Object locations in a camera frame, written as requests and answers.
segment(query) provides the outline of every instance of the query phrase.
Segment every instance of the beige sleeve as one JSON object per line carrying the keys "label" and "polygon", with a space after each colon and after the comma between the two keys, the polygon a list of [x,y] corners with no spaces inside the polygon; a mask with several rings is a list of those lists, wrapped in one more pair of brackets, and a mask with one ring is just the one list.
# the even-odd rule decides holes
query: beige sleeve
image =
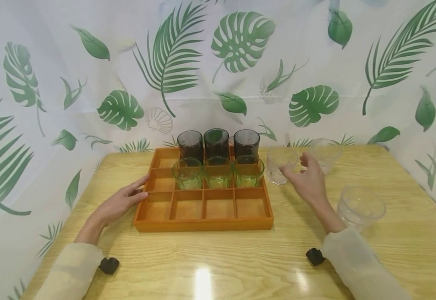
{"label": "beige sleeve", "polygon": [[67,245],[51,267],[35,300],[81,300],[103,257],[97,246]]}
{"label": "beige sleeve", "polygon": [[328,234],[321,251],[356,300],[411,299],[354,228]]}

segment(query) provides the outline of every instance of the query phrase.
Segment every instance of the right hand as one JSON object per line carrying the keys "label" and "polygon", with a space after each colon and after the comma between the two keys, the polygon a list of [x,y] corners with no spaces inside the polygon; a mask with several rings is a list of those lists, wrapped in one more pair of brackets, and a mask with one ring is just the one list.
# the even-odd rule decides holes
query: right hand
{"label": "right hand", "polygon": [[280,167],[279,170],[308,205],[315,208],[322,204],[329,204],[326,196],[325,175],[318,161],[307,152],[303,152],[300,161],[301,165],[307,167],[306,170],[300,170],[300,173],[295,173],[288,165]]}

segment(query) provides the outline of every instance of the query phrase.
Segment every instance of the empty glass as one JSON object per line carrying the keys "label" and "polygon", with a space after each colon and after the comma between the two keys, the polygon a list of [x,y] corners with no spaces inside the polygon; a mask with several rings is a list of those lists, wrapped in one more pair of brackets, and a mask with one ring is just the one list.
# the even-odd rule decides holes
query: empty glass
{"label": "empty glass", "polygon": [[199,190],[202,187],[202,164],[196,158],[180,159],[173,165],[171,173],[180,190]]}
{"label": "empty glass", "polygon": [[288,165],[294,169],[297,162],[298,154],[293,148],[269,148],[266,157],[266,176],[272,183],[285,184],[287,179],[278,168],[283,165]]}
{"label": "empty glass", "polygon": [[223,157],[229,158],[228,132],[221,128],[213,128],[205,132],[206,158]]}
{"label": "empty glass", "polygon": [[361,186],[348,186],[341,192],[337,212],[347,226],[362,231],[382,218],[386,208],[380,196],[372,190]]}
{"label": "empty glass", "polygon": [[180,148],[180,158],[195,158],[203,164],[203,136],[195,130],[188,130],[176,139]]}
{"label": "empty glass", "polygon": [[260,135],[250,129],[238,130],[233,136],[235,158],[242,155],[253,155],[258,157],[258,146],[260,145]]}
{"label": "empty glass", "polygon": [[265,170],[261,159],[253,155],[242,155],[233,161],[236,187],[253,188],[260,185]]}
{"label": "empty glass", "polygon": [[310,143],[309,153],[318,161],[323,173],[328,174],[343,153],[343,149],[335,141],[316,139]]}
{"label": "empty glass", "polygon": [[226,157],[211,157],[203,166],[209,189],[228,189],[231,184],[231,161]]}

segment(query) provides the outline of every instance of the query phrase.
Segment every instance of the wooden tray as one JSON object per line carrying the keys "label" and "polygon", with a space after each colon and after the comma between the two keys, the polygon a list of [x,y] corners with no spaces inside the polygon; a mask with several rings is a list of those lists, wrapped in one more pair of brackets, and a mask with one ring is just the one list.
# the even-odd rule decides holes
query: wooden tray
{"label": "wooden tray", "polygon": [[[231,160],[234,157],[230,147]],[[150,166],[150,179],[143,190],[148,198],[136,208],[133,225],[141,233],[202,230],[269,230],[273,212],[264,177],[259,187],[239,189],[180,190],[171,168],[178,161],[178,148],[158,148]]]}

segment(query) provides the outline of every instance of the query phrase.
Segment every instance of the table surface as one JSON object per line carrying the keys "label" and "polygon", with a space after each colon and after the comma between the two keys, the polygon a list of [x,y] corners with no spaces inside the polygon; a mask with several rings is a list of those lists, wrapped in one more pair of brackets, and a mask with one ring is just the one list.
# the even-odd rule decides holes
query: table surface
{"label": "table surface", "polygon": [[[110,154],[86,187],[22,300],[37,293],[60,251],[88,215],[117,189],[148,172],[152,152]],[[266,157],[266,149],[259,155]],[[353,299],[326,261],[313,267],[305,253],[325,233],[288,183],[266,180],[275,215],[272,230],[138,233],[131,209],[101,236],[116,257],[115,275],[97,271],[84,299]],[[345,146],[326,175],[336,206],[342,189],[362,185],[386,203],[386,215],[363,236],[413,299],[436,299],[436,204],[397,161],[375,145]]]}

